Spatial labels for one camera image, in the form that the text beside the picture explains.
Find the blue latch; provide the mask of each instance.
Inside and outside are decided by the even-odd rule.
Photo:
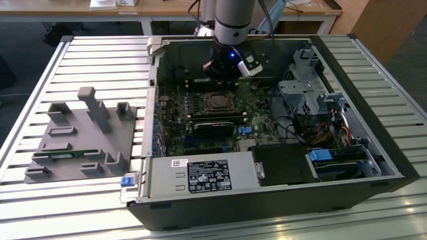
[[[250,134],[253,132],[253,127],[251,126],[247,126],[247,127],[239,127],[238,128],[238,132],[239,134]]]
[[[314,149],[309,153],[312,161],[330,161],[333,160],[333,156],[330,150],[328,149]]]
[[[122,187],[135,186],[135,177],[134,176],[125,176],[121,181],[121,186]]]

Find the white table leg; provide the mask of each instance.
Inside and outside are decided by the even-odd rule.
[[[142,16],[142,17],[139,18],[139,22],[141,22],[141,27],[142,27],[143,34],[145,34],[146,36],[154,35],[154,31],[153,31],[153,17],[151,17],[151,16]]]
[[[325,20],[322,22],[322,25],[321,25],[320,31],[318,31],[320,35],[330,34],[332,28],[336,23],[336,19],[337,19],[337,15],[325,16]]]

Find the aluminum slotted table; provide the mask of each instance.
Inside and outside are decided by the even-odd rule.
[[[53,102],[86,108],[81,87],[107,107],[138,107],[131,171],[141,169],[151,63],[147,36],[75,37],[62,42],[0,150],[2,239],[418,239],[427,233],[427,116],[358,39],[322,36],[422,178],[353,209],[151,232],[121,202],[121,177],[25,184]],[[341,89],[326,74],[336,92]]]

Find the motherboard chip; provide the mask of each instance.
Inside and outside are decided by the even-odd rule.
[[[235,95],[233,93],[213,92],[207,93],[203,98],[207,113],[230,113],[237,111],[234,102]]]

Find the paper on desk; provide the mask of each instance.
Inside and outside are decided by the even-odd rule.
[[[313,1],[314,1],[314,0],[288,0],[286,6],[288,6],[288,7],[293,7],[294,5],[309,4],[309,3],[312,3]]]
[[[117,9],[117,0],[91,0],[91,11]]]

